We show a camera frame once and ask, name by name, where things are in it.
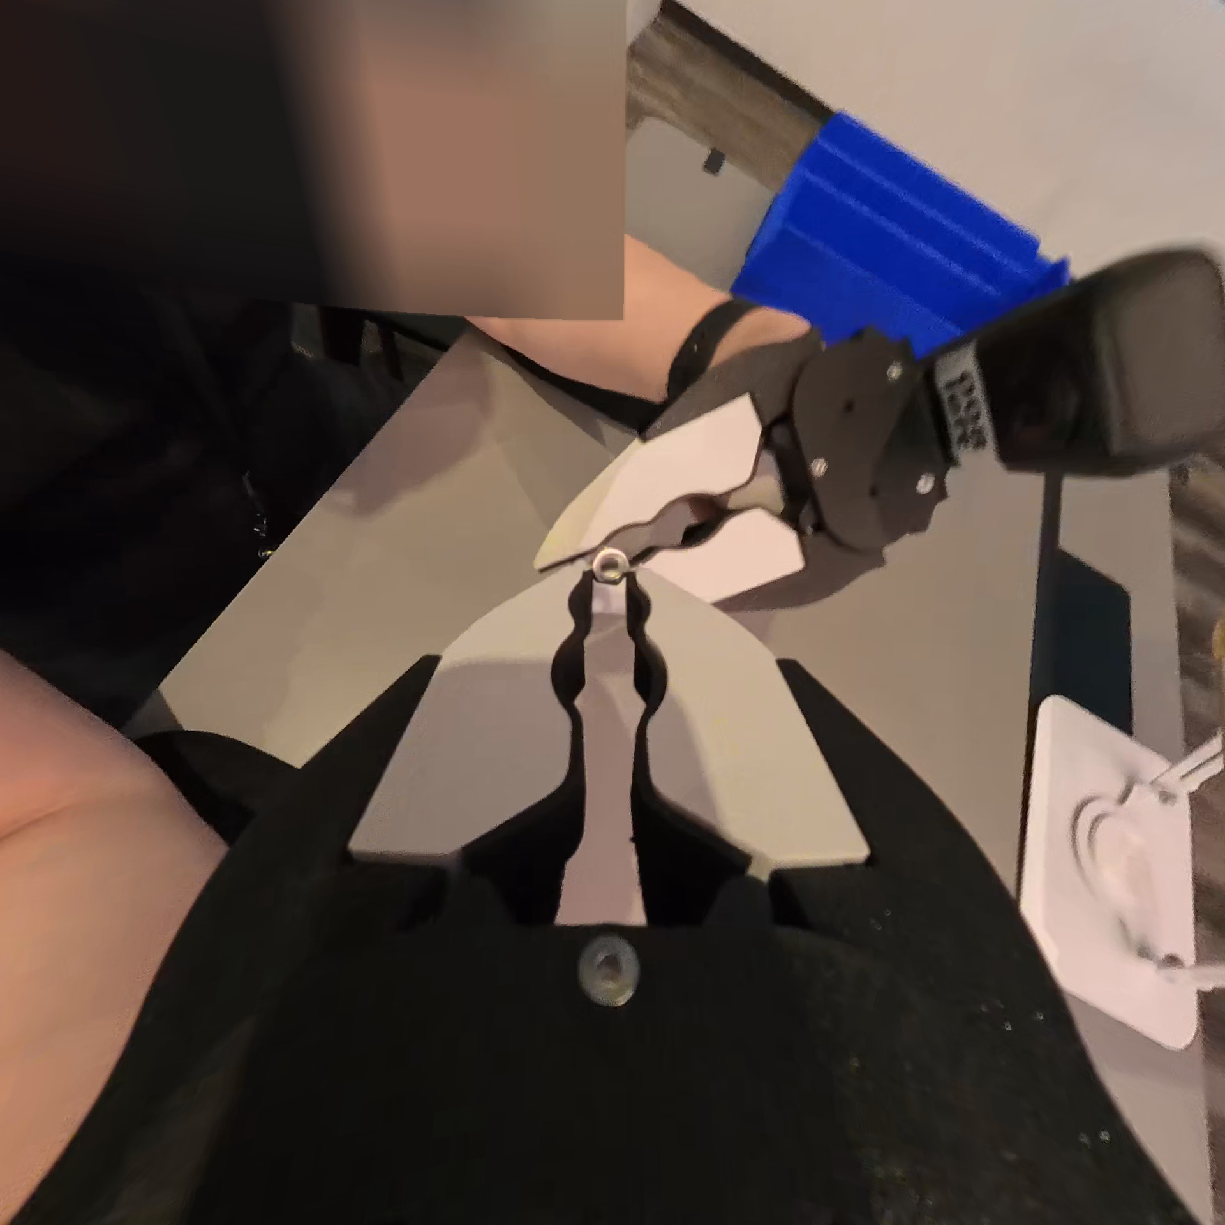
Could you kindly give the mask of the person's right forearm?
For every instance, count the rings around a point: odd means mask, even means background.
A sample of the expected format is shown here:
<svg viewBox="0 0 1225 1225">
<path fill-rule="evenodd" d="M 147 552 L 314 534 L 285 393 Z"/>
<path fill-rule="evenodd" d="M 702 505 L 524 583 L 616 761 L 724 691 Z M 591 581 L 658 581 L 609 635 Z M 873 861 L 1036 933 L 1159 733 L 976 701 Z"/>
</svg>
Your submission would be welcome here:
<svg viewBox="0 0 1225 1225">
<path fill-rule="evenodd" d="M 4 653 L 4 1221 L 97 1103 L 224 855 L 141 747 Z"/>
</svg>

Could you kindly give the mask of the person's left hand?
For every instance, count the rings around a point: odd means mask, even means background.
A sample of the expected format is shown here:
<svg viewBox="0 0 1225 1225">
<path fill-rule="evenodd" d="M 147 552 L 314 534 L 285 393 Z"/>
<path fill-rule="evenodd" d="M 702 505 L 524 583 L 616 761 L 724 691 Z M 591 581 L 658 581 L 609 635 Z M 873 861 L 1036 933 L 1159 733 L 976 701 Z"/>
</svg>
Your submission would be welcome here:
<svg viewBox="0 0 1225 1225">
<path fill-rule="evenodd" d="M 715 343 L 695 389 L 717 394 L 718 403 L 749 393 L 771 408 L 794 387 L 804 362 L 826 348 L 823 332 L 803 316 L 755 307 Z"/>
</svg>

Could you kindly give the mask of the person's black shirt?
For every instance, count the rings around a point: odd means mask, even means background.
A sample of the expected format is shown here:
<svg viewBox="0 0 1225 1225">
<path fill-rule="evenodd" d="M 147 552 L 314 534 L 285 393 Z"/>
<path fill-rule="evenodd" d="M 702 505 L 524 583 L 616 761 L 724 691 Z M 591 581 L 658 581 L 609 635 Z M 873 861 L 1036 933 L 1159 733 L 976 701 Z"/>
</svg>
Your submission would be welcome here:
<svg viewBox="0 0 1225 1225">
<path fill-rule="evenodd" d="M 123 726 L 464 327 L 4 268 L 4 650 Z"/>
</svg>

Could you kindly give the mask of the dark chair seat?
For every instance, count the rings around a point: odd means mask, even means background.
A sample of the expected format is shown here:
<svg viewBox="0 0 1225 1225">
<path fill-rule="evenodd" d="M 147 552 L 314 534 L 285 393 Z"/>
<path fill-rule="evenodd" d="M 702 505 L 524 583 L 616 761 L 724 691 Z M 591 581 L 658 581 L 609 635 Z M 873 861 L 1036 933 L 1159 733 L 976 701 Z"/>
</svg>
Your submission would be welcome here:
<svg viewBox="0 0 1225 1225">
<path fill-rule="evenodd" d="M 164 728 L 135 744 L 228 847 L 300 774 L 281 756 L 211 730 Z"/>
</svg>

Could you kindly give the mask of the dark recessed desk panel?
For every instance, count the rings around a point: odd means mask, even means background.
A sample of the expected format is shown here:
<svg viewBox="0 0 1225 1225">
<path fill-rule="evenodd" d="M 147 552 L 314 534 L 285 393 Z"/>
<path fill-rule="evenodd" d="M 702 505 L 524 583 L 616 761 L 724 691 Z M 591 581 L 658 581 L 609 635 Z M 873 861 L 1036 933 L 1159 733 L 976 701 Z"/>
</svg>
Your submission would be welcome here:
<svg viewBox="0 0 1225 1225">
<path fill-rule="evenodd" d="M 1030 730 L 1040 704 L 1061 695 L 1132 734 L 1131 596 L 1127 587 L 1062 543 L 1061 476 L 1043 482 L 1035 629 L 1032 647 Z"/>
</svg>

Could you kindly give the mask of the blue plastic bin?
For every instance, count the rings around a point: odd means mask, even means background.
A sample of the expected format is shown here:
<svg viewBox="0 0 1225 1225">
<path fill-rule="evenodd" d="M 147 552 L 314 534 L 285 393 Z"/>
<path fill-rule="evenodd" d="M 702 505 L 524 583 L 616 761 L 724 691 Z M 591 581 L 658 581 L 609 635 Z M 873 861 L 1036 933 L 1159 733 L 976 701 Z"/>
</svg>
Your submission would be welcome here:
<svg viewBox="0 0 1225 1225">
<path fill-rule="evenodd" d="M 864 327 L 917 355 L 1064 288 L 1068 259 L 857 116 L 836 112 L 778 190 L 731 292 L 804 316 L 828 342 Z"/>
</svg>

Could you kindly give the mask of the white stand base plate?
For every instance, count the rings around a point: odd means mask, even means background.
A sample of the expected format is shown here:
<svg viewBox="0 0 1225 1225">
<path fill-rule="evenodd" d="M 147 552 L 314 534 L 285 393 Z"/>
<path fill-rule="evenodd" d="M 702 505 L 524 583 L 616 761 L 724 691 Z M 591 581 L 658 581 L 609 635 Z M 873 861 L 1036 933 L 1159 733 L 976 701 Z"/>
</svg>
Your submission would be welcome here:
<svg viewBox="0 0 1225 1225">
<path fill-rule="evenodd" d="M 1167 759 L 1061 695 L 1036 718 L 1022 914 L 1067 994 L 1170 1049 L 1201 1024 L 1191 794 L 1220 752 Z"/>
</svg>

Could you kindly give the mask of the person's left forearm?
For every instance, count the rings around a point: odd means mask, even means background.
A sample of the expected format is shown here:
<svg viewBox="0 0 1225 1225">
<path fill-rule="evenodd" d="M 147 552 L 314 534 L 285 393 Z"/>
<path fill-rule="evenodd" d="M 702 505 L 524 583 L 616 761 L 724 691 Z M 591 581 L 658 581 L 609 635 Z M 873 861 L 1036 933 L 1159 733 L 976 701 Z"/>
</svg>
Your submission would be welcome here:
<svg viewBox="0 0 1225 1225">
<path fill-rule="evenodd" d="M 548 373 L 660 403 L 683 342 L 702 317 L 728 300 L 727 292 L 648 243 L 626 236 L 619 317 L 467 316 L 467 320 Z"/>
</svg>

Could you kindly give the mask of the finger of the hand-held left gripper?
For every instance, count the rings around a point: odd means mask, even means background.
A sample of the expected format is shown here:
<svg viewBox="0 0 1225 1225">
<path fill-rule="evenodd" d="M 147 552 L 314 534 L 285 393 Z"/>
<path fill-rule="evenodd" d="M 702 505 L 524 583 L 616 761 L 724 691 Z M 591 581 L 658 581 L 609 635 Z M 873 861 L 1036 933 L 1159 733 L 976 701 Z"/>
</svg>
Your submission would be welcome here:
<svg viewBox="0 0 1225 1225">
<path fill-rule="evenodd" d="M 677 501 L 714 501 L 728 510 L 763 507 L 785 520 L 779 466 L 750 394 L 634 441 L 559 516 L 534 567 L 546 572 L 618 546 L 639 568 L 634 527 Z"/>
<path fill-rule="evenodd" d="M 806 569 L 803 540 L 763 507 L 677 501 L 634 527 L 634 558 L 698 599 L 718 603 Z"/>
</svg>

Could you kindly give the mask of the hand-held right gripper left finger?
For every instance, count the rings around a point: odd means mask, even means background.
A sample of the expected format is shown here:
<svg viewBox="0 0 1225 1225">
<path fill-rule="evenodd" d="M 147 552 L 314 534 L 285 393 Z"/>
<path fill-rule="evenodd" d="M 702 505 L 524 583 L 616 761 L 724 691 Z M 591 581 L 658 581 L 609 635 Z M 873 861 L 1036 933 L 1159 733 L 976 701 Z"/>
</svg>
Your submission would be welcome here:
<svg viewBox="0 0 1225 1225">
<path fill-rule="evenodd" d="M 559 571 L 445 653 L 354 831 L 362 863 L 489 880 L 518 921 L 555 921 L 585 832 L 593 574 Z"/>
</svg>

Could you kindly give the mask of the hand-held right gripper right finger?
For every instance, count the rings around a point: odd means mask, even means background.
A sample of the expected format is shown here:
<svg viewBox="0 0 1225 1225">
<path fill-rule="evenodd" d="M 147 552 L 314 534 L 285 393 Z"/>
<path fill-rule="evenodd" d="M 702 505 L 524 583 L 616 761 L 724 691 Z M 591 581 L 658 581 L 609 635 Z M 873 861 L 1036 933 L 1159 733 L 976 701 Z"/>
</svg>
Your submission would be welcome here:
<svg viewBox="0 0 1225 1225">
<path fill-rule="evenodd" d="M 628 580 L 644 709 L 634 842 L 650 921 L 702 921 L 734 879 L 860 866 L 870 845 L 779 660 L 653 571 Z"/>
</svg>

